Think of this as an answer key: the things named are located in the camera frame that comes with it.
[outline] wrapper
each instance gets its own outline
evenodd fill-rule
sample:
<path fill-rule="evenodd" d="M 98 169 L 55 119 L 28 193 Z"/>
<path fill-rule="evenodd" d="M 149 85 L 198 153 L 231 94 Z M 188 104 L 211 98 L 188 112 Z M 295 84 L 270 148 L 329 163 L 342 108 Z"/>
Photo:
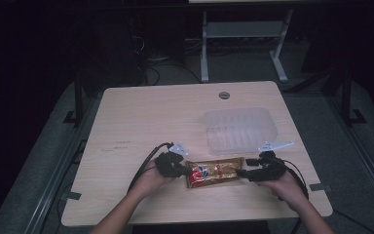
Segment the wrapper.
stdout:
<path fill-rule="evenodd" d="M 203 187 L 216 183 L 240 179 L 235 169 L 241 169 L 244 157 L 221 159 L 202 162 L 186 162 L 192 168 L 192 173 L 187 178 L 187 187 Z"/>

